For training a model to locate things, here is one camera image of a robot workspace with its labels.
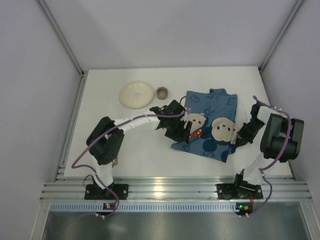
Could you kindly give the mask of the blue bear print cloth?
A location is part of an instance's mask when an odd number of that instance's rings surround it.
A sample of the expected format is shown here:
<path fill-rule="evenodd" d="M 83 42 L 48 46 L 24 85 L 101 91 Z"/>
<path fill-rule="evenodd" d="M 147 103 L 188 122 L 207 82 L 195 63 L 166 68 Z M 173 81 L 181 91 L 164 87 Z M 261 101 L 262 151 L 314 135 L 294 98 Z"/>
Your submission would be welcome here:
<path fill-rule="evenodd" d="M 238 96 L 224 88 L 208 93 L 188 90 L 184 105 L 190 108 L 186 120 L 192 122 L 189 143 L 176 142 L 171 148 L 225 163 L 236 151 Z"/>

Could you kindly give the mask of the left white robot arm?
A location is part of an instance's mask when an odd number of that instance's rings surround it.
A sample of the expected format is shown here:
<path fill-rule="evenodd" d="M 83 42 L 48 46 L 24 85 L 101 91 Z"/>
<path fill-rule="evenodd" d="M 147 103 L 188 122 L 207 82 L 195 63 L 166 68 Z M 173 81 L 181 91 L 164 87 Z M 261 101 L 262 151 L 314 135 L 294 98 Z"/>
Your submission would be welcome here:
<path fill-rule="evenodd" d="M 105 190 L 114 183 L 112 162 L 118 157 L 123 140 L 150 130 L 165 129 L 165 137 L 175 142 L 189 142 L 192 122 L 188 110 L 178 101 L 169 105 L 154 106 L 149 111 L 133 117 L 112 120 L 102 118 L 86 140 L 93 158 L 94 182 Z"/>

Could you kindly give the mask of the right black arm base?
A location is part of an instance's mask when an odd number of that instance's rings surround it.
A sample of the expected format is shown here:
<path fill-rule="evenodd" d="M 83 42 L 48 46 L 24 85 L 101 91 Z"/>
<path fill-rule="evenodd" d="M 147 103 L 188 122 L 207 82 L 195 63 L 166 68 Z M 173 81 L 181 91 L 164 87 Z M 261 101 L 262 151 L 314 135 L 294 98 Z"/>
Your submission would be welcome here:
<path fill-rule="evenodd" d="M 219 200 L 254 200 L 263 199 L 262 188 L 259 184 L 251 184 L 244 180 L 244 169 L 235 175 L 234 183 L 216 185 Z"/>

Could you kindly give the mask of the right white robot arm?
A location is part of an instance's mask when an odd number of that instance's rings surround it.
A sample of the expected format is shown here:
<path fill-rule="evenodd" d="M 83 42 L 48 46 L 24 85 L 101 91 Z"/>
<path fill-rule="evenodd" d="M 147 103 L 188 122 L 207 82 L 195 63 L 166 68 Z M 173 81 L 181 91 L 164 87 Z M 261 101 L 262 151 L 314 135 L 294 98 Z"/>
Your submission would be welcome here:
<path fill-rule="evenodd" d="M 276 164 L 298 157 L 305 122 L 261 102 L 252 106 L 250 114 L 250 121 L 244 123 L 237 133 L 235 145 L 252 144 L 259 130 L 265 127 L 259 145 L 260 154 L 239 174 L 245 184 L 257 186 Z"/>

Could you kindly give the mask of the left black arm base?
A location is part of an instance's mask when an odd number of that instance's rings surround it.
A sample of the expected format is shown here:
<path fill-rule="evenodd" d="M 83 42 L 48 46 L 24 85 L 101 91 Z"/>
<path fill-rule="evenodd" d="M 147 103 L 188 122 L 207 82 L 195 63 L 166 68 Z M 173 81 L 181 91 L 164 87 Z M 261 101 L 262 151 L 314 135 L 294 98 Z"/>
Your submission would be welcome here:
<path fill-rule="evenodd" d="M 94 178 L 92 177 L 92 183 L 85 186 L 85 200 L 116 200 L 116 196 L 119 200 L 126 200 L 129 194 L 128 184 L 112 183 L 109 188 L 113 191 L 111 193 L 107 189 L 102 189 Z"/>

